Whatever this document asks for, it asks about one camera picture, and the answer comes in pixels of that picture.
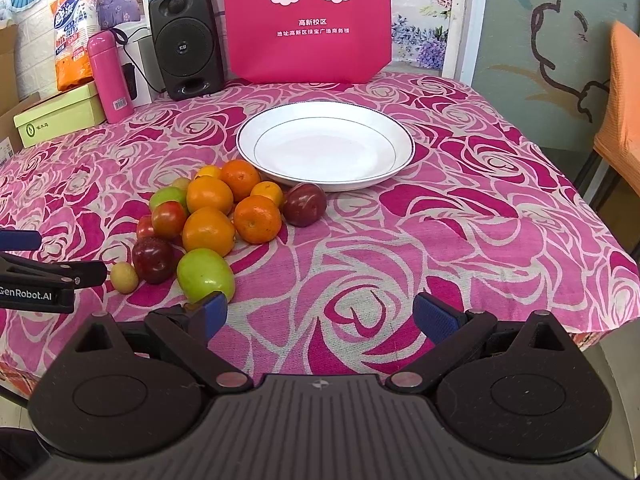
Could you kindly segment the small green apple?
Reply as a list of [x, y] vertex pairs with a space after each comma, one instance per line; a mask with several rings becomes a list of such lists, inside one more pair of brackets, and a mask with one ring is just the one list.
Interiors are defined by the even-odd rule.
[[150, 198], [150, 211], [153, 212], [157, 206], [167, 202], [177, 202], [186, 210], [186, 191], [175, 186], [160, 188]]

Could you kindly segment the pink thermos bottle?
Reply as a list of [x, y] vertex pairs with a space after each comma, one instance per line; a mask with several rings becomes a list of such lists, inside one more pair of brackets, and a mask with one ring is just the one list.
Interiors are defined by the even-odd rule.
[[87, 44], [92, 76], [106, 120], [117, 124], [134, 112], [115, 37], [109, 30], [91, 36]]

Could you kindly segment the brown cardboard box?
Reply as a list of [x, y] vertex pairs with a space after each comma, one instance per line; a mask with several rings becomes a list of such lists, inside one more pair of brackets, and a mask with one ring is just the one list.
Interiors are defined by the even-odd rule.
[[23, 141], [14, 124], [14, 117], [40, 100], [34, 92], [23, 101], [18, 99], [15, 76], [15, 45], [17, 26], [11, 21], [1, 23], [0, 32], [0, 162], [4, 164], [23, 149]]

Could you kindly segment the small yellow-green fruit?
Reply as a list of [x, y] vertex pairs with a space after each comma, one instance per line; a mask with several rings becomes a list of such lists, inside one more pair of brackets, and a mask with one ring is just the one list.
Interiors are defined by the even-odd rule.
[[115, 263], [110, 273], [111, 283], [118, 292], [123, 295], [131, 294], [139, 285], [134, 266], [126, 261]]

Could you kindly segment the small orange near plate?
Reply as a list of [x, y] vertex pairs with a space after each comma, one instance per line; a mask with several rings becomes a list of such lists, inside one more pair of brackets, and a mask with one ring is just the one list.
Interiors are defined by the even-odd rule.
[[280, 185], [272, 181], [260, 181], [250, 191], [251, 196], [262, 196], [269, 198], [278, 208], [281, 207], [284, 193]]

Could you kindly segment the large green apple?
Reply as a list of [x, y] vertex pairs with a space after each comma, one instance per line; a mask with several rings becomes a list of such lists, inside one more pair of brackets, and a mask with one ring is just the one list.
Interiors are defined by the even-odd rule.
[[196, 248], [178, 262], [177, 278], [183, 295], [191, 303], [212, 292], [222, 292], [230, 302], [235, 294], [235, 278], [227, 261], [208, 248]]

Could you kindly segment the pink rose tablecloth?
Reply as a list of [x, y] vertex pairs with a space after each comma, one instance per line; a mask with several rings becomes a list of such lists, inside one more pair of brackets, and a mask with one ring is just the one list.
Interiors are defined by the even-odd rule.
[[235, 245], [218, 356], [253, 376], [390, 374], [431, 348], [412, 320], [418, 292], [502, 320], [548, 310], [580, 348], [638, 318], [637, 265], [570, 180], [478, 93], [432, 76], [158, 100], [12, 157], [2, 226], [39, 231], [41, 261], [125, 261], [154, 192], [234, 159], [248, 118], [298, 101], [378, 110], [416, 151], [393, 179], [331, 195], [313, 226]]

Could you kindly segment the magenta fabric tote bag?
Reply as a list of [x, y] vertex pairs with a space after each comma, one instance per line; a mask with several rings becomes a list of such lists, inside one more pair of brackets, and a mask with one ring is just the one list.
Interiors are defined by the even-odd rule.
[[224, 0], [232, 73], [367, 82], [392, 59], [392, 0]]

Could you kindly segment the black speaker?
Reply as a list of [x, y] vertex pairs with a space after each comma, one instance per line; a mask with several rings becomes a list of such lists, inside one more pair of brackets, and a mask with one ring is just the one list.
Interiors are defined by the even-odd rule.
[[212, 0], [151, 0], [150, 24], [160, 74], [175, 100], [224, 88], [224, 63]]

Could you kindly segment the orange chair cover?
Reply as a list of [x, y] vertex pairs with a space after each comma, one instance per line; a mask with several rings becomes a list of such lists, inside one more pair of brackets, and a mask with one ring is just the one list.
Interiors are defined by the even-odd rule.
[[610, 93], [593, 148], [639, 194], [640, 39], [622, 22], [611, 32]]

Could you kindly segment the small red tomato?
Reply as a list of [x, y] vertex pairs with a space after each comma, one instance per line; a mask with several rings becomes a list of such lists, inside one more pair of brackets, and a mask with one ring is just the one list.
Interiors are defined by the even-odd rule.
[[153, 235], [154, 228], [152, 225], [152, 216], [150, 214], [145, 214], [138, 221], [136, 237], [138, 240], [142, 240], [142, 238], [151, 237]]

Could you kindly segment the orange white snack bag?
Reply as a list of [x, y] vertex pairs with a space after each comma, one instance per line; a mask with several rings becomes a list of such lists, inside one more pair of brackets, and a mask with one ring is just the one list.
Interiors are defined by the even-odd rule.
[[53, 13], [54, 69], [59, 92], [92, 79], [88, 41], [101, 27], [96, 0], [55, 0]]

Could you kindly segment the white round plate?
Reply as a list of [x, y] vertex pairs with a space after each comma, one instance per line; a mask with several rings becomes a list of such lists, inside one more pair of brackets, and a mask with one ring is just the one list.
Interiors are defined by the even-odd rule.
[[397, 120], [370, 108], [329, 101], [284, 104], [247, 119], [236, 135], [240, 155], [285, 185], [326, 192], [370, 188], [405, 169], [416, 144]]

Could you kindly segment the dark red plum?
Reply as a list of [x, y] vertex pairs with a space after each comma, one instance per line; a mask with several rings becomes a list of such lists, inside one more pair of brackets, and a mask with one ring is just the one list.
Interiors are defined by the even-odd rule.
[[132, 265], [140, 280], [157, 285], [168, 281], [176, 272], [174, 248], [167, 240], [143, 237], [132, 248]]
[[324, 215], [327, 202], [326, 193], [318, 185], [299, 183], [285, 194], [281, 211], [289, 224], [306, 228]]

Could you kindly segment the light green cardboard box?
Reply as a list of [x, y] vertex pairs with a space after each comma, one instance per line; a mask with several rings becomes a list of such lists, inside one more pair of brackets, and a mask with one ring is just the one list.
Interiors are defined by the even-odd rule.
[[42, 100], [14, 117], [24, 148], [105, 122], [93, 81]]

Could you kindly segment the white box behind bottle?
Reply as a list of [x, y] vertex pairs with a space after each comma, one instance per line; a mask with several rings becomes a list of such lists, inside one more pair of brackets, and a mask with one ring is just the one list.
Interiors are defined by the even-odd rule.
[[122, 23], [117, 26], [126, 35], [126, 44], [118, 48], [134, 108], [152, 103], [165, 91], [158, 66], [151, 31], [141, 23]]

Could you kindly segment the small yellow orange back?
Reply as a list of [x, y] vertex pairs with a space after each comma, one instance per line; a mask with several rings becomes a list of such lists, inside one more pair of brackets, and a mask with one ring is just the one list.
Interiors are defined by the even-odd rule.
[[200, 177], [212, 177], [218, 179], [221, 173], [221, 169], [217, 166], [206, 165], [198, 170], [196, 176]]

